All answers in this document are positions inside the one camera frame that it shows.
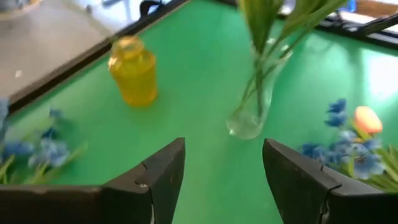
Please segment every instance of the clear glass vase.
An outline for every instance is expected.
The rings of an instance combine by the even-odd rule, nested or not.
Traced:
[[[260,57],[254,54],[253,70],[241,101],[226,122],[232,136],[252,139],[262,131],[271,105],[275,81],[292,55],[289,46],[273,47],[273,43],[272,39],[267,41],[267,49],[271,49],[269,55]]]

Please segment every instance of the orange tulip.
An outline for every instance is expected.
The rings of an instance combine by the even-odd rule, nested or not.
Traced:
[[[367,106],[359,106],[355,109],[355,125],[368,134],[380,133],[383,129],[376,113]]]

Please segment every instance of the blue flower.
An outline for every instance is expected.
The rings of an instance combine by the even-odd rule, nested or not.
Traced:
[[[63,113],[62,113],[62,110],[60,110],[60,109],[50,108],[49,116],[51,118],[55,118],[55,119],[62,119],[63,118]]]
[[[0,98],[0,119],[4,120],[8,115],[8,105],[9,105],[8,98]]]
[[[358,138],[358,135],[350,130],[340,131],[339,135],[341,140],[345,142],[354,142]]]
[[[367,149],[361,148],[354,158],[354,176],[358,179],[368,180],[371,175],[380,175],[386,169],[381,162],[380,155],[371,154]]]
[[[362,145],[369,150],[380,149],[382,147],[380,139],[369,139],[363,142]]]
[[[329,120],[325,124],[331,127],[341,127],[347,120],[347,115],[344,112],[329,114]]]
[[[4,138],[6,137],[7,132],[7,123],[6,121],[0,121],[0,143],[4,142]]]
[[[50,167],[62,166],[68,159],[69,151],[64,142],[55,142],[51,139],[42,139],[41,151],[29,158],[29,166],[48,164]]]
[[[357,154],[358,152],[365,152],[365,151],[369,152],[369,149],[367,149],[364,145],[360,143],[349,144],[346,148],[346,152],[350,156],[352,156],[353,154]]]
[[[317,162],[319,162],[322,165],[325,165],[327,162],[326,156],[325,156],[325,148],[319,144],[304,144],[302,146],[303,149],[303,154],[315,159]]]
[[[330,153],[328,160],[329,162],[332,162],[334,164],[341,164],[343,163],[348,163],[349,158],[352,155],[352,150],[350,148],[351,144],[348,144],[346,142],[340,141],[333,143],[329,146]]]
[[[328,113],[341,113],[346,109],[346,99],[338,99],[336,103],[329,105]]]
[[[42,138],[54,139],[57,134],[57,130],[53,127],[50,127],[46,131],[44,131],[44,133],[42,134]]]
[[[2,158],[8,159],[11,155],[15,156],[29,156],[33,153],[33,144],[22,141],[11,141],[6,142],[4,145],[4,151],[2,152]]]

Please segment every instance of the green tabletop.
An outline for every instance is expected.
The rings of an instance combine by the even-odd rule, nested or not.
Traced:
[[[123,102],[106,55],[12,117],[12,133],[22,133],[52,105],[74,123],[69,137],[88,142],[88,151],[55,184],[102,184],[185,137],[185,177],[174,223],[274,224],[282,221],[262,165],[264,138],[293,148],[327,141],[325,108],[344,97],[350,112],[359,105],[374,108],[384,123],[384,140],[398,144],[397,52],[313,32],[275,85],[263,133],[241,141],[225,125],[252,65],[239,12],[213,1],[190,1],[140,37],[157,57],[159,97],[150,107]]]

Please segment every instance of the yellow glass jar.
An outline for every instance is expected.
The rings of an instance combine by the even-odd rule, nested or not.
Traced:
[[[127,104],[145,106],[156,99],[155,56],[138,37],[115,41],[108,65]]]

